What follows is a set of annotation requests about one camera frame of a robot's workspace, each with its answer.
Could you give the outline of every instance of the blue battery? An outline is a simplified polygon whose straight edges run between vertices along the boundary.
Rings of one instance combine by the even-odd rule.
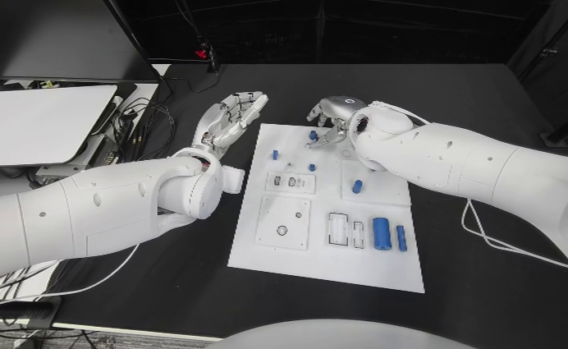
[[[406,252],[406,237],[403,226],[396,226],[396,237],[399,238],[399,251]]]
[[[363,187],[363,182],[357,179],[353,184],[351,191],[357,195],[360,192],[360,188]]]
[[[390,230],[386,218],[373,219],[373,242],[376,250],[390,250]]]

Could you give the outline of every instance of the computer monitor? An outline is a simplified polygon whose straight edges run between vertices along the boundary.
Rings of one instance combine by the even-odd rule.
[[[0,79],[155,83],[109,0],[0,0]]]

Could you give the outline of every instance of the black tabletop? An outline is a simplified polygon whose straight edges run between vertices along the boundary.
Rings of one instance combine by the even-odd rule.
[[[194,90],[214,81],[201,66],[171,66],[167,76],[187,78]],[[501,65],[226,65],[218,85],[203,93],[191,93],[182,80],[169,84],[177,123],[169,153],[190,145],[211,103],[237,91],[267,94],[260,118],[221,160],[244,170],[260,123],[306,126],[308,110],[329,95],[381,100],[430,122],[536,149],[544,148],[537,133],[550,130]],[[167,137],[168,123],[159,120],[148,148]],[[568,269],[494,250],[466,233],[462,199],[413,185],[410,197],[425,294],[229,268],[240,193],[221,196],[208,219],[141,244],[100,286],[63,298],[56,323],[223,338],[288,320],[358,319],[415,328],[477,348],[564,347]],[[491,236],[563,259],[521,219],[481,203],[478,215]],[[126,255],[80,260],[57,288],[95,282]]]

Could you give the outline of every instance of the blue cylinder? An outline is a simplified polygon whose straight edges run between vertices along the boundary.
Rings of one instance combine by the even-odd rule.
[[[361,188],[361,187],[363,187],[363,182],[357,179],[357,180],[354,181],[353,189],[351,189],[351,191],[353,191],[354,194],[358,194],[360,188]]]
[[[406,252],[406,236],[403,226],[396,226],[396,237],[399,238],[399,251]]]
[[[386,218],[373,219],[373,242],[376,250],[390,250],[390,230]]]

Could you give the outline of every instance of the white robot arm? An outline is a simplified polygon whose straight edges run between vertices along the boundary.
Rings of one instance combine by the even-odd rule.
[[[568,158],[452,126],[415,126],[403,109],[345,96],[322,99],[306,116],[334,127],[308,147],[348,137],[360,162],[415,185],[481,201],[524,219],[568,255]]]
[[[221,192],[240,191],[243,171],[220,166],[218,158],[266,101],[253,92],[214,104],[198,142],[171,158],[92,168],[0,197],[0,275],[47,260],[107,254],[207,218]]]

